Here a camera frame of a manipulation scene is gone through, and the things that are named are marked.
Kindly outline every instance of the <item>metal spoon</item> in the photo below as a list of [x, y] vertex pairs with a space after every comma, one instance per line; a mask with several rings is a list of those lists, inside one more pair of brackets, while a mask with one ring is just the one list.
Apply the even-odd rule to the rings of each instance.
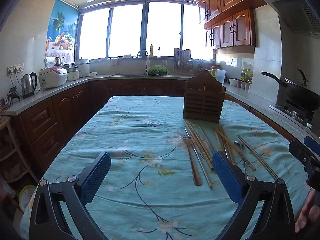
[[[242, 153], [241, 148], [243, 147], [244, 143], [242, 141], [234, 141], [234, 144], [237, 144], [239, 146], [240, 152]], [[243, 167], [244, 167], [244, 174], [247, 175], [247, 169], [245, 167], [244, 160], [243, 160]]]

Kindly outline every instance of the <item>rice cooker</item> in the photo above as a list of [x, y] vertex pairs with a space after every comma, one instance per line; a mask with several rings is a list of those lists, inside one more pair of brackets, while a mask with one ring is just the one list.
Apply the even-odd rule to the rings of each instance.
[[86, 58], [77, 59], [75, 61], [75, 66], [79, 67], [79, 78], [89, 76], [90, 62], [88, 59], [86, 59]]
[[44, 68], [39, 72], [38, 80], [42, 89], [59, 87], [67, 81], [68, 72], [62, 67]]

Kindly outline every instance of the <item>bolt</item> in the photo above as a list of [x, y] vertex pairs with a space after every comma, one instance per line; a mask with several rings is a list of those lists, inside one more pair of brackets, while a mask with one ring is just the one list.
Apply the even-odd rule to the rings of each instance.
[[248, 175], [248, 176], [247, 176], [247, 179], [248, 179], [249, 181], [255, 181], [255, 180], [256, 180], [256, 177], [253, 176], [253, 175]]
[[68, 181], [69, 182], [74, 182], [75, 180], [76, 180], [76, 176], [75, 175], [72, 175], [72, 176], [70, 176], [69, 178], [68, 178]]
[[279, 184], [283, 185], [284, 184], [284, 180], [283, 179], [278, 179], [277, 180]]
[[40, 186], [44, 186], [45, 184], [47, 184], [47, 181], [45, 179], [41, 180], [39, 183]]

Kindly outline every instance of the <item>window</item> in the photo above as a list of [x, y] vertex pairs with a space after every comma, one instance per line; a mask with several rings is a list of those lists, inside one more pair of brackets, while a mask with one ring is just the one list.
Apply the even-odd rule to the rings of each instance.
[[80, 58], [96, 59], [106, 57], [109, 8], [83, 15], [80, 34]]
[[181, 4], [150, 2], [146, 50], [153, 45], [153, 55], [173, 56], [180, 48]]
[[209, 60], [213, 56], [210, 45], [205, 47], [203, 24], [199, 24], [199, 8], [193, 5], [183, 6], [183, 43], [182, 49], [191, 50], [191, 58]]
[[137, 55], [140, 50], [142, 7], [142, 4], [134, 4], [113, 9], [109, 57]]

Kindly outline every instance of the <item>hand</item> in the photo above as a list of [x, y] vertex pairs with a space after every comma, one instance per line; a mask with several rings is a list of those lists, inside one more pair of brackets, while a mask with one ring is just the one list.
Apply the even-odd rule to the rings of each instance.
[[315, 196], [315, 191], [311, 190], [306, 203], [304, 204], [303, 208], [301, 209], [301, 213], [298, 217], [297, 222], [295, 223], [295, 231], [296, 233], [298, 233], [301, 229], [303, 229], [306, 224], [307, 224], [307, 213], [309, 212], [309, 218], [312, 222], [315, 222], [317, 220], [317, 218], [320, 215], [320, 207], [318, 206], [313, 206], [310, 207], [313, 199]]

